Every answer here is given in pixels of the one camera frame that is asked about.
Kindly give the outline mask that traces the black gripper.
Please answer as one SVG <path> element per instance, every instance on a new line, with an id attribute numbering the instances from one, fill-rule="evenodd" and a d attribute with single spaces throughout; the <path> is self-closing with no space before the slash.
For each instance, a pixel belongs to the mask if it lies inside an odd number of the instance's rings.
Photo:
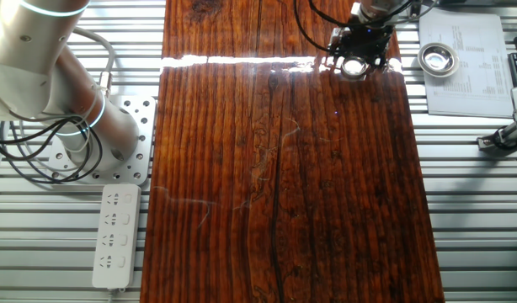
<path id="1" fill-rule="evenodd" d="M 376 70 L 387 64 L 386 49 L 392 37 L 393 27 L 369 28 L 352 26 L 343 28 L 340 41 L 328 45 L 328 55 L 336 63 L 350 54 L 366 57 L 366 63 Z"/>

